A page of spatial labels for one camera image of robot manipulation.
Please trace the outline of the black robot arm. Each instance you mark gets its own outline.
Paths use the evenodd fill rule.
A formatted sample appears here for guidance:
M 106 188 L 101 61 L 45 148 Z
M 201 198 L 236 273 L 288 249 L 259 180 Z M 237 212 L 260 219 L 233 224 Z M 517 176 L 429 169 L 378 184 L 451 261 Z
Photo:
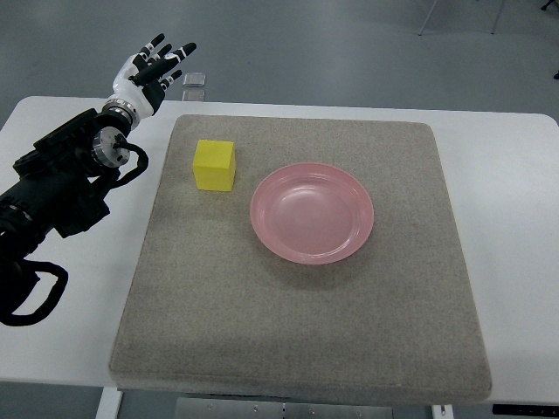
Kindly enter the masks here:
M 139 121 L 130 104 L 112 99 L 35 142 L 13 165 L 18 182 L 1 195 L 2 251 L 23 259 L 51 230 L 69 237 L 107 216 L 108 192 L 148 167 L 145 151 L 127 140 Z

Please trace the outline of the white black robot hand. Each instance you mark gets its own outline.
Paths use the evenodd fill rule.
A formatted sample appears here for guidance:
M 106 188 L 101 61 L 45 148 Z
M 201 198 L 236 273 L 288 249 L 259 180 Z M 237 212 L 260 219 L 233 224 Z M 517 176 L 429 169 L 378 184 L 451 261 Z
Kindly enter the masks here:
M 147 42 L 114 78 L 105 108 L 122 113 L 132 128 L 157 113 L 169 87 L 183 74 L 178 66 L 197 48 L 196 43 L 187 43 L 173 49 L 171 44 L 162 45 L 164 39 L 161 33 Z

